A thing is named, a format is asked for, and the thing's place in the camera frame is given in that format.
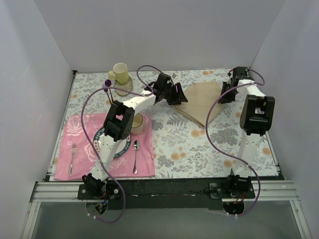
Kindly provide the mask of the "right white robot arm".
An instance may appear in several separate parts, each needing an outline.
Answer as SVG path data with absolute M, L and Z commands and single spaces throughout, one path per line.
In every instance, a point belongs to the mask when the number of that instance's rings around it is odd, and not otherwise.
M 244 196 L 252 191 L 249 168 L 254 162 L 257 143 L 271 128 L 275 98 L 266 96 L 257 87 L 255 80 L 249 75 L 246 67 L 235 67 L 228 73 L 229 80 L 223 82 L 220 104 L 235 101 L 238 93 L 245 98 L 240 116 L 242 139 L 237 160 L 232 166 L 231 173 L 225 183 L 226 194 L 231 198 Z

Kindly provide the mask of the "beige cloth napkin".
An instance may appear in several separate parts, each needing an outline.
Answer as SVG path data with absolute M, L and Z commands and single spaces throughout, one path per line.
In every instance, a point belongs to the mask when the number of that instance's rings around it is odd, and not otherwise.
M 205 128 L 208 112 L 220 93 L 221 88 L 217 82 L 193 83 L 184 92 L 188 102 L 173 108 L 199 127 Z

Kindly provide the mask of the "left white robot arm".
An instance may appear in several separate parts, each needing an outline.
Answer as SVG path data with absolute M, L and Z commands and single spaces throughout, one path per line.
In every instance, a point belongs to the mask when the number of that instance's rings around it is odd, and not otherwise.
M 129 94 L 134 95 L 133 98 L 124 102 L 113 101 L 111 103 L 111 107 L 103 124 L 104 135 L 102 136 L 102 148 L 100 152 L 96 150 L 93 141 L 85 129 L 85 107 L 82 108 L 82 128 L 97 156 L 97 162 L 89 174 L 82 176 L 82 180 L 87 192 L 95 199 L 101 199 L 105 196 L 106 184 L 104 181 L 108 178 L 111 178 L 121 191 L 124 190 L 114 176 L 108 172 L 108 169 L 119 145 L 131 134 L 135 115 L 163 99 L 165 99 L 169 105 L 181 105 L 182 103 L 188 102 L 181 84 L 175 84 L 171 76 L 167 74 L 160 73 L 155 82 L 149 84 L 143 82 L 143 84 L 145 88 L 141 93 L 129 92 Z

